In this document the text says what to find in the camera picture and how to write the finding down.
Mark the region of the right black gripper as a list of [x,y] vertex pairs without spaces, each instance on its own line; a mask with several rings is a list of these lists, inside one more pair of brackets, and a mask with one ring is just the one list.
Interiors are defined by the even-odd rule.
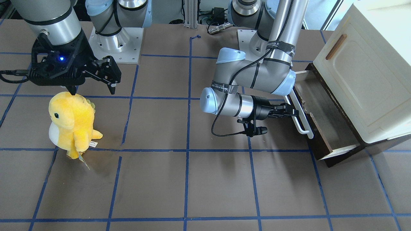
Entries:
[[65,86],[73,96],[86,78],[106,84],[111,95],[121,81],[121,71],[114,58],[97,59],[84,31],[73,41],[57,46],[51,44],[45,33],[40,33],[32,47],[31,63],[28,80],[40,86]]

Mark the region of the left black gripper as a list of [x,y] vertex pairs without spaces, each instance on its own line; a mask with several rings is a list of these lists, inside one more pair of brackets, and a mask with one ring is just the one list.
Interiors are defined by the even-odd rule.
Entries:
[[268,117],[297,117],[299,111],[295,110],[291,104],[270,104],[267,98],[252,96],[253,110],[252,119],[265,120]]

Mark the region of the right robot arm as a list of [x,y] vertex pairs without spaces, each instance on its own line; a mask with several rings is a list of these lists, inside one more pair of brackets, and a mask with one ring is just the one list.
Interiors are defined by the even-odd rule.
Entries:
[[28,71],[4,71],[26,76],[39,86],[62,86],[72,95],[87,78],[104,83],[115,94],[121,82],[117,62],[136,63],[137,37],[127,29],[152,24],[151,0],[87,0],[94,26],[87,39],[71,0],[12,0],[37,36]]

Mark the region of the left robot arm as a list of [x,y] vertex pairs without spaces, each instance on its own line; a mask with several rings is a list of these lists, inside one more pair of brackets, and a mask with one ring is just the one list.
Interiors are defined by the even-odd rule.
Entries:
[[307,6],[307,0],[232,0],[229,21],[257,31],[263,43],[257,55],[263,61],[253,64],[245,52],[222,48],[212,84],[200,96],[202,111],[249,117],[254,98],[238,93],[240,87],[288,95],[295,83],[292,59]]

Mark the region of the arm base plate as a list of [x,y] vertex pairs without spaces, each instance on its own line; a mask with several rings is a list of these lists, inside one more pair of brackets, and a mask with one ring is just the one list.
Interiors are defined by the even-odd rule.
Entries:
[[89,44],[98,59],[112,56],[117,64],[138,64],[143,33],[144,28],[122,28],[117,35],[105,37],[93,28]]
[[237,30],[239,50],[246,53],[246,60],[255,61],[266,53],[267,41],[256,30]]

